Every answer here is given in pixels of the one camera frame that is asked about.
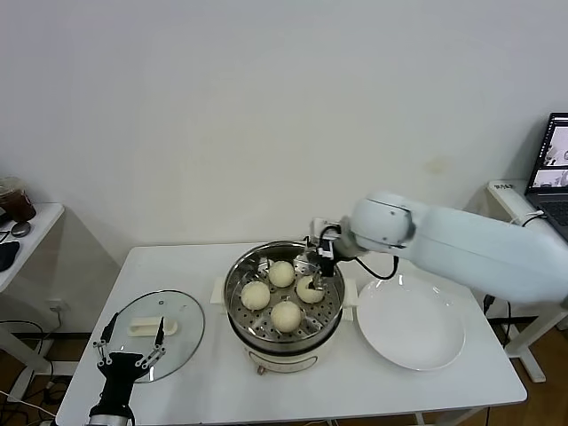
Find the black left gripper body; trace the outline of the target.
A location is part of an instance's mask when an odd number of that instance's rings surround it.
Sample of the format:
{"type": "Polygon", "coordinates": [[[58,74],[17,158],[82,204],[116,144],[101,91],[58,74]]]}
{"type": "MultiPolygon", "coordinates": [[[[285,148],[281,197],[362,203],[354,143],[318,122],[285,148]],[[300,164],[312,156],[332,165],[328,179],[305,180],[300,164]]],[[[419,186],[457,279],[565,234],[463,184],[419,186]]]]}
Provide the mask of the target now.
{"type": "Polygon", "coordinates": [[[146,374],[144,356],[139,353],[111,352],[99,371],[105,377],[100,401],[104,404],[128,405],[134,382],[146,374]]]}

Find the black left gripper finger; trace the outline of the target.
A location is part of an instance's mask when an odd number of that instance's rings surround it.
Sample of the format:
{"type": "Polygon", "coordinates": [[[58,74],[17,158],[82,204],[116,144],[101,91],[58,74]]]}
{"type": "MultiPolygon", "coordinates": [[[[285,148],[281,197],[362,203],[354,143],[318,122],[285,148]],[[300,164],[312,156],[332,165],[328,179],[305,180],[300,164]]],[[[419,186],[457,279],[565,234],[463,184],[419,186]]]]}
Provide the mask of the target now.
{"type": "Polygon", "coordinates": [[[156,336],[154,339],[154,348],[153,350],[136,362],[137,367],[152,367],[154,366],[157,361],[162,357],[165,353],[165,348],[163,346],[164,340],[164,318],[161,317],[159,327],[157,328],[156,336]]]}
{"type": "Polygon", "coordinates": [[[116,312],[103,328],[99,339],[93,342],[93,348],[95,349],[96,353],[99,356],[99,360],[97,363],[98,366],[110,365],[112,363],[107,346],[112,338],[112,334],[114,332],[114,326],[118,316],[119,313],[116,312]]]}

